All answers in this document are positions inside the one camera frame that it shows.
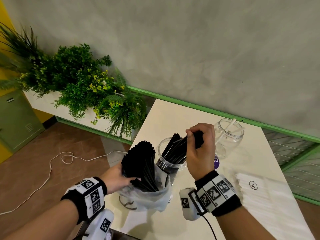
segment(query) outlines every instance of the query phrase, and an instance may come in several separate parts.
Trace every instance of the bundle of black straws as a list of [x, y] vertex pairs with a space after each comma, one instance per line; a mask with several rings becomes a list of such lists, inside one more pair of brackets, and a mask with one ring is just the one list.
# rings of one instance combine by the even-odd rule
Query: bundle of black straws
[[[198, 149], [203, 144], [203, 132], [197, 131], [193, 133], [195, 139], [195, 148]], [[187, 159], [187, 136], [182, 138], [178, 133], [175, 133], [164, 151], [162, 152], [162, 158], [174, 165], [183, 164]], [[157, 162], [157, 166], [166, 173], [172, 174], [178, 171], [179, 168], [171, 168], [163, 163], [160, 159]]]
[[141, 141], [122, 158], [122, 173], [131, 178], [137, 177], [140, 180], [132, 180], [134, 187], [143, 192], [158, 191], [155, 179], [155, 154], [152, 144], [148, 141]]

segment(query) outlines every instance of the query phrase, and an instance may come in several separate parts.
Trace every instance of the yellow wall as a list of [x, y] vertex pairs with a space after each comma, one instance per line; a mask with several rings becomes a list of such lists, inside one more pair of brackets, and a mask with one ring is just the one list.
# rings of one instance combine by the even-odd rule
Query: yellow wall
[[[0, 22], [5, 24], [9, 28], [14, 28], [11, 23], [11, 20], [8, 16], [8, 13], [7, 13], [1, 0], [0, 0]], [[4, 38], [0, 37], [0, 41], [4, 42], [5, 40], [4, 40]], [[5, 44], [0, 43], [0, 49], [7, 49], [7, 48], [8, 47]], [[8, 77], [7, 73], [8, 73], [7, 71], [0, 69], [0, 79], [7, 79], [7, 77]], [[9, 92], [12, 92], [12, 91], [13, 91], [13, 89], [0, 90], [0, 96], [3, 96], [3, 95], [5, 95]], [[53, 116], [49, 113], [45, 113], [45, 112], [37, 110], [37, 109], [33, 109], [33, 110], [34, 110], [34, 113], [36, 114], [36, 116], [38, 117], [38, 119], [41, 121], [41, 123], [45, 122], [46, 120], [50, 119]], [[0, 144], [0, 163], [5, 161], [6, 159], [8, 159], [11, 155], [12, 155], [12, 153], [9, 152], [3, 145]]]

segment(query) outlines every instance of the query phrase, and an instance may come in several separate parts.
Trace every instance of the plastic bag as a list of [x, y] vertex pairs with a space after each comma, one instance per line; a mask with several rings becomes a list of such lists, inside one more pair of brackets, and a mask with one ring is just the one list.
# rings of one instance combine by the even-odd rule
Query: plastic bag
[[170, 175], [163, 172], [158, 166], [154, 166], [155, 179], [159, 183], [159, 191], [142, 192], [142, 190], [130, 185], [119, 190], [119, 201], [127, 209], [141, 212], [149, 209], [164, 211], [170, 201], [172, 187]]

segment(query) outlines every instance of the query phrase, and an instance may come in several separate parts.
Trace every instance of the wristband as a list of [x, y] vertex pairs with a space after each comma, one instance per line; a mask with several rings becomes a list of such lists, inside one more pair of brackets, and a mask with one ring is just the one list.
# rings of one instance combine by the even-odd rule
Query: wristband
[[242, 206], [231, 183], [215, 170], [195, 182], [197, 196], [206, 210], [222, 216]]
[[78, 225], [104, 208], [103, 198], [107, 192], [107, 187], [100, 178], [85, 178], [67, 189], [61, 200], [68, 199], [75, 204], [79, 214]]

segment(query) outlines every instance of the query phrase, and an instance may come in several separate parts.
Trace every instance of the white cord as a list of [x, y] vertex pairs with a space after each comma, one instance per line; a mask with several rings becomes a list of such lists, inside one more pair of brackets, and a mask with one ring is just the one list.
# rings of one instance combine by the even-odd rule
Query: white cord
[[[11, 212], [15, 211], [15, 210], [18, 209], [20, 206], [22, 206], [23, 203], [25, 203], [28, 199], [30, 199], [30, 197], [31, 197], [36, 191], [38, 191], [39, 189], [41, 189], [41, 188], [46, 184], [46, 182], [49, 180], [49, 178], [50, 178], [50, 174], [51, 174], [51, 171], [52, 171], [51, 161], [54, 160], [56, 157], [58, 157], [58, 156], [59, 156], [60, 154], [62, 154], [62, 153], [71, 153], [71, 155], [68, 154], [68, 155], [63, 155], [63, 156], [61, 157], [61, 161], [62, 161], [63, 163], [65, 163], [65, 164], [71, 164], [71, 163], [73, 162], [73, 158], [79, 158], [79, 159], [82, 159], [83, 161], [89, 162], [89, 161], [92, 161], [92, 160], [97, 159], [97, 158], [99, 158], [99, 157], [108, 156], [111, 152], [109, 152], [109, 153], [106, 154], [106, 155], [102, 155], [102, 156], [99, 156], [99, 157], [95, 157], [95, 158], [90, 159], [90, 160], [85, 160], [85, 159], [83, 159], [83, 158], [81, 158], [81, 157], [76, 157], [76, 156], [73, 155], [72, 152], [61, 152], [61, 153], [59, 153], [58, 155], [56, 155], [54, 158], [52, 158], [52, 159], [50, 160], [50, 162], [49, 162], [49, 165], [50, 165], [49, 176], [48, 176], [48, 178], [46, 179], [46, 181], [41, 185], [41, 187], [38, 188], [38, 189], [36, 189], [35, 191], [33, 191], [33, 192], [30, 194], [29, 198], [27, 198], [24, 202], [22, 202], [20, 205], [18, 205], [14, 210], [0, 213], [0, 215], [8, 214], [8, 213], [11, 213]], [[70, 163], [67, 163], [67, 162], [63, 161], [63, 157], [65, 157], [65, 156], [71, 156], [71, 157], [72, 157], [72, 160], [71, 160]]]

